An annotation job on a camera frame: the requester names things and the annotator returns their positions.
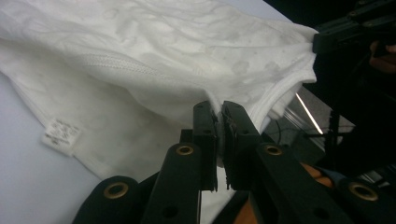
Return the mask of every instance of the care label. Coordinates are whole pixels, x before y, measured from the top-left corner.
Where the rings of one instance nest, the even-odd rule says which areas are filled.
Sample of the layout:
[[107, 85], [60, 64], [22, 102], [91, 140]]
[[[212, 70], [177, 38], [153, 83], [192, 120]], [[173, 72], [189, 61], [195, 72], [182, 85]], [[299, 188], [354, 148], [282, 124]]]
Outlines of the care label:
[[81, 129], [63, 119], [53, 119], [41, 139], [44, 144], [67, 156], [73, 156], [73, 146], [81, 135]]

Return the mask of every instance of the white garment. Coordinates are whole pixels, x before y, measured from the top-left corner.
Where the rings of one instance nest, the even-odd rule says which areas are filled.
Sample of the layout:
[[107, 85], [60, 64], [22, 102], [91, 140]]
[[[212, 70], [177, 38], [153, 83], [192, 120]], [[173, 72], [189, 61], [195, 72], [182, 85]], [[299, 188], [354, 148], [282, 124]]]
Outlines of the white garment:
[[141, 181], [197, 103], [236, 102], [258, 130], [281, 117], [315, 81], [314, 33], [211, 0], [4, 0], [0, 70], [44, 125], [82, 130], [70, 154], [96, 175]]

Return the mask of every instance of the screw hole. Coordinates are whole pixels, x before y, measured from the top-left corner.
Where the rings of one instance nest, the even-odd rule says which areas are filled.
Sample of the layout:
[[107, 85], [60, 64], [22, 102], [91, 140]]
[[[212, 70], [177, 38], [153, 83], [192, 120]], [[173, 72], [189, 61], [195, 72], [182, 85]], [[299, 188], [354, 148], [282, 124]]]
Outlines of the screw hole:
[[192, 147], [187, 147], [187, 146], [178, 147], [176, 149], [176, 153], [181, 156], [190, 155], [193, 151], [194, 151], [194, 149]]
[[323, 208], [319, 208], [319, 207], [314, 209], [314, 215], [316, 217], [319, 217], [319, 218], [325, 219], [325, 220], [330, 218], [329, 213], [326, 210], [324, 210]]
[[172, 218], [177, 216], [178, 209], [175, 206], [167, 206], [163, 209], [163, 217]]
[[275, 146], [267, 146], [264, 149], [268, 154], [273, 156], [279, 156], [283, 153], [279, 147], [275, 147]]
[[128, 185], [123, 182], [113, 183], [107, 186], [104, 195], [108, 199], [118, 199], [126, 194]]
[[376, 201], [378, 200], [378, 194], [366, 187], [365, 185], [357, 182], [352, 182], [349, 184], [349, 190], [357, 197], [365, 201]]

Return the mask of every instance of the white tabletop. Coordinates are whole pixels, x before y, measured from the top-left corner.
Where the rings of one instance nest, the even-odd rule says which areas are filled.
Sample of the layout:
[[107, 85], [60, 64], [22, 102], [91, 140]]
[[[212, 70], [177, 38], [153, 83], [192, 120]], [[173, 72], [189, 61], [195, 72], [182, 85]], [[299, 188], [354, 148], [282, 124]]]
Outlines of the white tabletop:
[[[221, 0], [245, 13], [288, 21], [261, 0]], [[45, 146], [44, 127], [0, 74], [0, 223], [71, 223], [101, 181], [78, 160]]]

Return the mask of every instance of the fabric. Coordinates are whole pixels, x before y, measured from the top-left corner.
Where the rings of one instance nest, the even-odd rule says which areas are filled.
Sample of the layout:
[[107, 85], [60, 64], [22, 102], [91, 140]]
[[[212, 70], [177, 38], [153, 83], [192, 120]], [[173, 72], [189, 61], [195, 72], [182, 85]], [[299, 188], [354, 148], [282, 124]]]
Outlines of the fabric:
[[280, 118], [315, 81], [314, 33], [211, 0], [4, 0], [0, 71], [44, 126], [81, 130], [70, 154], [88, 169], [141, 181], [202, 101], [242, 105], [258, 130]]

